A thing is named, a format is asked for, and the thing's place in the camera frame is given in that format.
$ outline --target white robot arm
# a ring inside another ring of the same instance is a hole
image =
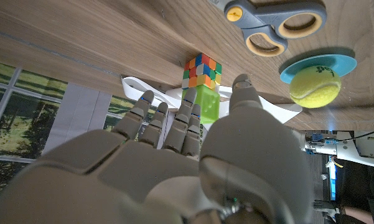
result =
[[[133,141],[154,98],[147,91],[111,133],[91,131],[43,155],[0,195],[0,223],[310,223],[298,142],[262,109],[247,75],[201,151],[195,96],[187,92],[160,150],[165,103]]]
[[[371,133],[355,132],[358,136],[355,138],[352,138],[346,131],[338,131],[337,134],[313,134],[312,136],[296,129],[292,132],[297,137],[302,151],[310,154],[337,156],[338,159],[374,167],[374,131]]]

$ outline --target wooden table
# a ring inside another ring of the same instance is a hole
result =
[[[287,125],[372,130],[374,0],[326,0],[324,5],[322,30],[290,40],[285,53],[266,58],[248,51],[241,30],[206,0],[0,0],[0,62],[122,96],[121,75],[161,90],[180,87],[184,63],[204,52],[223,65],[222,85],[231,86],[237,75],[247,73],[264,98],[290,103],[289,86],[279,79],[283,68],[312,55],[345,54],[358,66],[342,77],[339,96],[326,107],[304,110]]]

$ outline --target gray scissors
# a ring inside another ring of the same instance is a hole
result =
[[[225,17],[242,29],[245,44],[253,53],[272,57],[283,53],[287,47],[286,39],[307,37],[321,29],[326,21],[326,10],[314,2],[295,2],[275,6],[254,7],[248,0],[209,0],[225,13]],[[284,24],[293,16],[308,14],[314,22],[303,29],[288,29]],[[275,45],[276,50],[265,50],[253,44],[250,37],[261,35]]]

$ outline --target yellow tennis ball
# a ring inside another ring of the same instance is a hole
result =
[[[339,75],[326,66],[311,66],[292,79],[289,92],[292,100],[305,108],[318,108],[332,102],[342,83]]]

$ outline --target blue plate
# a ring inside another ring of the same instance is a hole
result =
[[[281,80],[284,83],[290,84],[297,72],[300,72],[302,69],[313,65],[322,65],[329,67],[333,71],[335,71],[340,77],[342,77],[351,72],[352,70],[354,70],[354,68],[357,66],[357,61],[354,58],[346,55],[317,55],[300,60],[290,65],[288,68],[282,71]]]

